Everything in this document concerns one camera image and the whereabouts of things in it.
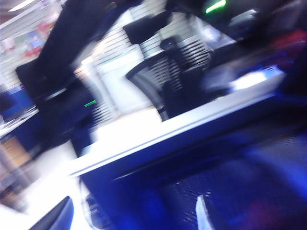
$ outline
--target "white desk surface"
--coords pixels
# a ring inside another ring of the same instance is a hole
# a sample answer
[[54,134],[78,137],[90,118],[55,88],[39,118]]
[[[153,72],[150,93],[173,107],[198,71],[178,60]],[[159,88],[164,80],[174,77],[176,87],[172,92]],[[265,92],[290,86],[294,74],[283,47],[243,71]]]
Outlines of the white desk surface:
[[29,230],[37,220],[0,204],[0,229]]
[[127,137],[126,141],[112,146],[109,152],[102,153],[101,151],[106,140],[98,140],[84,149],[86,155],[67,165],[67,175],[80,176],[179,133],[270,98],[273,96],[273,90],[277,88],[283,78],[284,74],[277,75],[162,122],[150,132],[134,133]]

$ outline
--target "floor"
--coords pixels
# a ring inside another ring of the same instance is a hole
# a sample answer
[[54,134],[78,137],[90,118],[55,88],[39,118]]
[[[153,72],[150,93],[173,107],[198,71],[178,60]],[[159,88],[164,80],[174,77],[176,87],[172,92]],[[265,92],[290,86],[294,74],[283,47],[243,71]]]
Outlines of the floor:
[[[148,132],[151,127],[161,123],[159,114],[154,108],[147,108],[130,115],[122,116],[114,122],[99,127],[93,132],[95,140],[104,140],[102,152],[106,152],[113,145],[127,141],[127,136],[134,132]],[[51,210],[64,197],[70,196],[74,204],[74,217],[71,230],[91,230],[84,215],[82,206],[88,194],[82,187],[80,192],[79,179],[68,179],[63,169],[68,162],[75,159],[75,153],[70,142],[45,152],[35,162],[39,179],[22,193],[28,204],[25,214],[31,219],[39,219]]]

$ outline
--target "green light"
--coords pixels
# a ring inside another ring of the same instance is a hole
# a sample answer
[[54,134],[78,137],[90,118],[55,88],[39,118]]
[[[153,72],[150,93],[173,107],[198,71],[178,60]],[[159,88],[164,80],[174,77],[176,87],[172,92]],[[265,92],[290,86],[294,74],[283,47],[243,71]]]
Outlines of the green light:
[[84,106],[89,107],[90,105],[95,104],[95,103],[96,103],[96,100],[93,100],[92,102],[89,102],[89,103],[85,104]]
[[206,9],[206,13],[210,13],[211,11],[214,11],[218,8],[225,6],[225,5],[226,5],[226,0],[220,0],[217,3],[215,3],[214,5],[212,5],[211,7],[209,7],[208,9]]

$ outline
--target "blue cubicle partition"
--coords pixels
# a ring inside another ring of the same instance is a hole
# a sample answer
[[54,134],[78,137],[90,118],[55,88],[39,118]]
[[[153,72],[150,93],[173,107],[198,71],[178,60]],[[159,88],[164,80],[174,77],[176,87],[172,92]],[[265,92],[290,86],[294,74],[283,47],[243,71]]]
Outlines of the blue cubicle partition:
[[23,89],[20,85],[9,89],[7,93],[11,96],[12,100],[16,102],[16,104],[12,108],[2,111],[2,116],[5,119],[35,105],[26,90]]
[[[35,105],[29,97],[27,91],[21,85],[15,86],[14,88],[8,90],[7,93],[12,97],[12,100],[15,101],[15,105],[12,108],[2,111],[2,116],[4,119],[18,115],[18,113],[21,113],[25,109]],[[11,133],[1,138],[5,140],[11,136],[17,137],[23,147],[30,154],[35,156],[36,150],[38,149],[37,147],[40,143],[39,130],[42,127],[42,122],[43,120],[40,114],[36,114],[25,123],[17,127],[15,130],[13,130]]]

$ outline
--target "white slatwall panel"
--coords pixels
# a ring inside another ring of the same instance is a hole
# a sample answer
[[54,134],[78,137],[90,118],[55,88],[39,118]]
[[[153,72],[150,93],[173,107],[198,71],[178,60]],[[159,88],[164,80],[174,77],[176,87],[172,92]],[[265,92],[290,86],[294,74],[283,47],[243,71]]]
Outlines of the white slatwall panel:
[[122,57],[131,51],[135,51],[133,46],[123,30],[123,26],[131,22],[129,12],[123,14],[107,32],[103,40],[94,49],[92,58],[94,65],[100,66],[116,58]]
[[[39,23],[41,22],[41,20],[44,19],[50,13],[50,10],[53,9],[54,8],[52,5],[49,5],[43,9],[37,8],[31,11],[29,14],[25,15],[24,17],[8,24],[7,26],[1,27],[0,30],[1,40],[9,37],[17,37],[19,35],[35,30],[39,25]],[[12,54],[1,54],[0,57],[1,83],[5,83],[8,88],[12,88],[15,85],[20,84],[15,69],[17,66],[27,63],[29,61],[31,61],[31,59],[22,58],[21,54],[19,54],[17,50]]]
[[[165,10],[166,0],[145,0],[140,6],[130,9],[134,20],[140,19],[148,14],[159,14]],[[161,50],[161,40],[179,35],[182,39],[194,36],[196,32],[189,25],[184,13],[173,13],[172,22],[161,29],[154,37],[143,42],[140,47],[145,57]]]

